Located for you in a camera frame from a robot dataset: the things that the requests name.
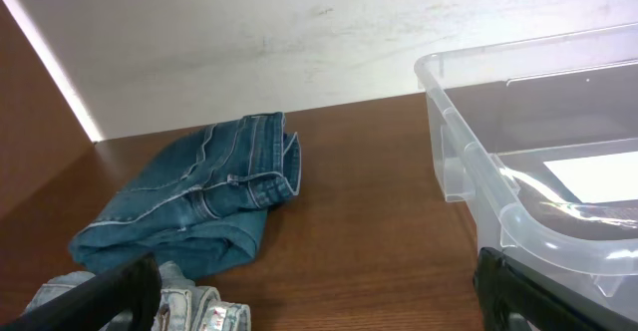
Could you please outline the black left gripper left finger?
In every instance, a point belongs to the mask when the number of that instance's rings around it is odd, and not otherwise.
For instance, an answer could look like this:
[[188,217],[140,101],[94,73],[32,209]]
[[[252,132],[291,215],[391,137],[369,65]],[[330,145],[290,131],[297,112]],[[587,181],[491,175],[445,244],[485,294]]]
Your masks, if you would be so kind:
[[59,297],[4,324],[4,331],[99,330],[130,312],[130,330],[150,330],[160,307],[161,278],[146,253],[96,275]]

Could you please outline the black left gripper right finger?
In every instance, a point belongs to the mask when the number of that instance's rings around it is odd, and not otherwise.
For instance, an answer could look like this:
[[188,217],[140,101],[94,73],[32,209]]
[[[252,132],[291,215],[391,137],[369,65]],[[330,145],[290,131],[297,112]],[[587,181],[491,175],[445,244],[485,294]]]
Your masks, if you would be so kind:
[[485,330],[598,328],[586,298],[494,248],[479,251],[473,286]]

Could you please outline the dark blue jeans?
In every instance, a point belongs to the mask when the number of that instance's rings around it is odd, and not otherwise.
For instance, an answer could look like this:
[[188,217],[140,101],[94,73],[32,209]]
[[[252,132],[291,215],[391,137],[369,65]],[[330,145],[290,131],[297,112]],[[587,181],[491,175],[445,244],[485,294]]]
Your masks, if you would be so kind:
[[245,116],[177,139],[69,244],[101,273],[141,254],[191,279],[252,262],[270,209],[298,195],[302,153],[283,113]]

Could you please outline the black garment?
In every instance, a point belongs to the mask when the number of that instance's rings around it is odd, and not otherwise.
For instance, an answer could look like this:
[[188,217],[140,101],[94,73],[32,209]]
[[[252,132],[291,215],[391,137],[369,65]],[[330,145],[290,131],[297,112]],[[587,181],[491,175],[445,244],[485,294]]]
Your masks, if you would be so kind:
[[587,240],[637,238],[637,201],[584,203],[560,181],[518,179],[518,198],[540,224]]

